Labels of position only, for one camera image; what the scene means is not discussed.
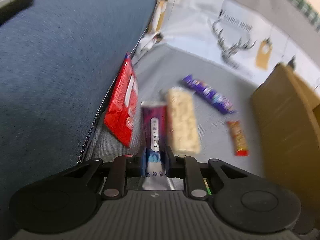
brown box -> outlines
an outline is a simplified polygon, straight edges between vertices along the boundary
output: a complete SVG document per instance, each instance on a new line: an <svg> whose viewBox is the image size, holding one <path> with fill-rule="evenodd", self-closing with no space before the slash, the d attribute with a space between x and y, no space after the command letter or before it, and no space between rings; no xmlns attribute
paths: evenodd
<svg viewBox="0 0 320 240"><path fill-rule="evenodd" d="M278 64L251 96L266 178L297 194L320 218L320 98Z"/></svg>

ribbed gray panel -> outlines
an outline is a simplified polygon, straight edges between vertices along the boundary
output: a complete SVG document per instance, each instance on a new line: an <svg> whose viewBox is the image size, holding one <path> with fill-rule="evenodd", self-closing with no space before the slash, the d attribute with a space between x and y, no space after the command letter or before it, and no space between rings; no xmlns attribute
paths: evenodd
<svg viewBox="0 0 320 240"><path fill-rule="evenodd" d="M191 200L182 191L129 191L120 200L105 201L86 224L57 235L20 230L14 240L298 240L289 230L252 235L221 222L204 201Z"/></svg>

white logo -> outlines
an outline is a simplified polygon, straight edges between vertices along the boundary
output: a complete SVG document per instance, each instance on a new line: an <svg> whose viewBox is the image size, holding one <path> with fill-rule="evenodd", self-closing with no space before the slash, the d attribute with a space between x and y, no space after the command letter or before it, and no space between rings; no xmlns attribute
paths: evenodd
<svg viewBox="0 0 320 240"><path fill-rule="evenodd" d="M151 194L150 196L156 198L156 197L159 197L160 195L155 192L155 193Z"/></svg>

metal chain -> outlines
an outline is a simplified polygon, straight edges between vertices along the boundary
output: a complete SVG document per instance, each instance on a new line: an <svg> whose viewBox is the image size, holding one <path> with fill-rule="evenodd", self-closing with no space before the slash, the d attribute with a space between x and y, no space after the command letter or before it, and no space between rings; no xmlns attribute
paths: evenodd
<svg viewBox="0 0 320 240"><path fill-rule="evenodd" d="M93 122L92 122L92 124L91 124L90 130L89 130L89 132L88 132L88 135L87 135L87 137L85 138L84 144L83 144L82 149L81 149L81 151L80 151L80 155L79 155L78 162L77 162L78 165L81 164L82 161L83 161L84 152L85 152L85 149L87 148L87 145L88 145L90 136L91 136L91 134L92 134L92 132L93 132L93 129L94 129L96 123L97 123L97 120L98 120L99 117L100 117L101 109L103 108L103 106L104 106L104 104L105 104L105 102L106 102L106 99L107 99L107 97L108 97L108 95L109 95L109 93L110 93L110 90L111 90L111 88L112 88L112 86L113 86L113 84L114 84L115 81L116 81L116 78L114 79L114 81L112 82L111 86L109 87L109 89L108 89L108 91L107 91L104 99L101 101L101 104L100 104L100 106L99 106L99 108L98 108L98 110L97 110L96 116L95 116L94 119L93 119Z"/></svg>

red package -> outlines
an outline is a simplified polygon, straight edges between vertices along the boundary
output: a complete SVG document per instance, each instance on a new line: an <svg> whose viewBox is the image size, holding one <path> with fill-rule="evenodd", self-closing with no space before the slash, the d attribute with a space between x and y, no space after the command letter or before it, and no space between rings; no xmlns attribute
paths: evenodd
<svg viewBox="0 0 320 240"><path fill-rule="evenodd" d="M129 147L138 101L138 84L131 59L126 54L112 92L104 124L126 147Z"/></svg>

